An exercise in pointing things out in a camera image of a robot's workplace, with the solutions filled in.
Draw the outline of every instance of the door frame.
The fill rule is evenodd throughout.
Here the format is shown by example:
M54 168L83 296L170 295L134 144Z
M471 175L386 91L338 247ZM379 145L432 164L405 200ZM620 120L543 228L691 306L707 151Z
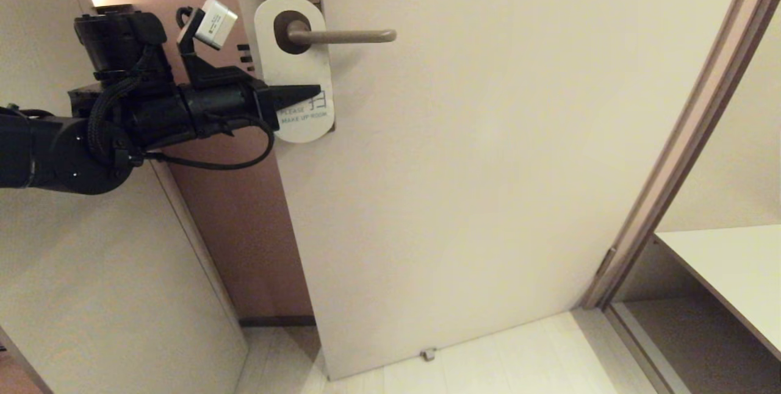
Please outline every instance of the door frame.
M584 308L606 308L653 236L730 103L779 0L733 0L689 100L582 300Z

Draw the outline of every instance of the door hinge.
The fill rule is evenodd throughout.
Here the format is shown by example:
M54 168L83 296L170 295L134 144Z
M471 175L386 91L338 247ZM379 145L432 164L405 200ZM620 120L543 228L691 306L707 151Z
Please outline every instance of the door hinge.
M608 271L608 267L610 266L610 263L613 261L613 258L616 256L617 249L615 246L611 246L610 249L608 249L608 252L605 253L605 258L602 259L602 264L599 265L599 269L597 269L596 277L602 277L602 275L605 274L605 272Z

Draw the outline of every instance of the door handle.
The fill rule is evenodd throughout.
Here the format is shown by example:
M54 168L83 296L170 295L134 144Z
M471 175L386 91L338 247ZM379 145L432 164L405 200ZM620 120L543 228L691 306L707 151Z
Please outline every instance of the door handle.
M350 30L349 32L313 32L303 21L287 25L287 38L296 45L322 43L385 43L396 40L396 30Z

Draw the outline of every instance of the robotic arm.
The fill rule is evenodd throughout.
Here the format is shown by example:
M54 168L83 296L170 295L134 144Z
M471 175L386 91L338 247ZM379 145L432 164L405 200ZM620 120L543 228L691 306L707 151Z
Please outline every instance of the robotic arm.
M73 117L15 105L0 108L0 188L45 188L101 194L122 185L144 160L210 170L250 167L268 156L279 130L276 111L315 97L318 85L268 86L236 66L214 67L195 53L195 39L220 49L236 16L217 1L206 11L181 8L179 55L189 84L173 82L162 44L164 28L152 13L76 18L74 27L98 83L69 91ZM187 14L187 22L182 16ZM237 128L268 135L254 160L216 164L151 150Z

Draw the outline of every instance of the pink wall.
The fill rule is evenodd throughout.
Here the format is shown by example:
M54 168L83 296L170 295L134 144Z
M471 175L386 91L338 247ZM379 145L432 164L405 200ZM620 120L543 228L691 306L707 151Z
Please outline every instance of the pink wall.
M151 11L164 23L165 52L178 82L186 81L176 52L176 8L199 7L206 0L105 0L100 4L132 3ZM220 0L238 11L237 0ZM198 45L201 57L215 66L237 64L237 44L246 43L237 23L222 51ZM265 137L256 129L237 138L212 137L188 142L167 152L178 157L217 162L256 157ZM171 166L176 182L212 253L217 269L236 305L239 317L311 315L312 305L301 269L276 158L240 171L206 171Z

